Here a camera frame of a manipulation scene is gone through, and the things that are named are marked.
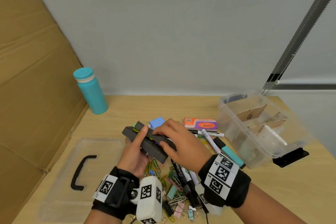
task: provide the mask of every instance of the plastic storage box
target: plastic storage box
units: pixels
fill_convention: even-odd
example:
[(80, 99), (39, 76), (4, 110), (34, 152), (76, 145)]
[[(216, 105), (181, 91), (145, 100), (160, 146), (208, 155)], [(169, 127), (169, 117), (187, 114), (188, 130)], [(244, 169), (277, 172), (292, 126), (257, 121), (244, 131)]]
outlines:
[(91, 210), (96, 188), (118, 163), (124, 145), (124, 139), (80, 139), (40, 206), (40, 220), (83, 223)]
[(219, 130), (251, 169), (313, 139), (297, 119), (252, 90), (222, 97), (218, 108)]

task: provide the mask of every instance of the wire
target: wire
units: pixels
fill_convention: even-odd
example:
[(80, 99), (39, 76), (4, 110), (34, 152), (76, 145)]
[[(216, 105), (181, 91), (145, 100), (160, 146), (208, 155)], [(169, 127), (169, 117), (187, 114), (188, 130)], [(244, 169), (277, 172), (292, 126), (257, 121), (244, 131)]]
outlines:
[(135, 222), (137, 220), (137, 217), (135, 217), (130, 224), (133, 224), (133, 222)]

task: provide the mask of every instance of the qr-like marker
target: qr-like marker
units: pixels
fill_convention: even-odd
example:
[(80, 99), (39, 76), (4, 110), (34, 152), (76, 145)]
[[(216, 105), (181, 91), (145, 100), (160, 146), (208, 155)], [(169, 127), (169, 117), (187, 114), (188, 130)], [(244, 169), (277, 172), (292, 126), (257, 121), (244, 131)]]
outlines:
[(113, 182), (109, 182), (109, 181), (104, 181), (102, 187), (100, 188), (99, 192), (107, 195), (110, 191), (110, 189), (112, 188)]
[(153, 218), (145, 219), (141, 221), (143, 224), (155, 224), (155, 220)]
[(209, 202), (204, 198), (204, 194), (200, 194), (199, 197), (202, 199), (202, 201), (203, 201), (203, 203), (204, 203), (205, 205), (209, 203)]
[(229, 161), (226, 158), (223, 158), (220, 162), (223, 166), (229, 168), (231, 170), (231, 168), (233, 167), (233, 162)]
[(221, 193), (223, 184), (221, 184), (219, 181), (216, 179), (212, 178), (209, 187), (213, 189), (218, 195)]
[(152, 196), (152, 185), (143, 186), (141, 188), (140, 199), (144, 199)]
[(229, 176), (229, 173), (230, 172), (226, 170), (224, 167), (218, 165), (217, 171), (215, 172), (215, 176), (225, 182)]
[(156, 187), (156, 199), (161, 204), (161, 190), (158, 187)]

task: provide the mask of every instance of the black handle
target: black handle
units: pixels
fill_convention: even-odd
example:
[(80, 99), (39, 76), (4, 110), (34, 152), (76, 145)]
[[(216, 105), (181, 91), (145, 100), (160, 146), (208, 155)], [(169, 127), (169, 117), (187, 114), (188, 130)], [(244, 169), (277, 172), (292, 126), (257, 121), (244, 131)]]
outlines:
[(71, 180), (71, 188), (73, 190), (80, 190), (80, 191), (82, 191), (84, 189), (84, 186), (82, 186), (82, 185), (76, 185), (76, 180), (77, 180), (78, 175), (79, 175), (79, 173), (81, 172), (81, 170), (82, 170), (82, 168), (84, 166), (85, 161), (87, 159), (89, 159), (89, 158), (97, 158), (97, 155), (88, 155), (88, 156), (84, 157), (82, 159), (82, 161), (79, 163), (79, 165), (78, 165), (75, 173), (73, 174), (73, 178)]

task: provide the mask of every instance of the teal marker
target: teal marker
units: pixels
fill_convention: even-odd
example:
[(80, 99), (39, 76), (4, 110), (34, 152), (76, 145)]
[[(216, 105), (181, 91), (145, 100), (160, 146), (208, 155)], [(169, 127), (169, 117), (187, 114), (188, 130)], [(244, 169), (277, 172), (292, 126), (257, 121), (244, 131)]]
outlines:
[(222, 140), (218, 137), (213, 139), (213, 142), (220, 148), (233, 162), (235, 162), (240, 169), (243, 169), (246, 164), (242, 161)]

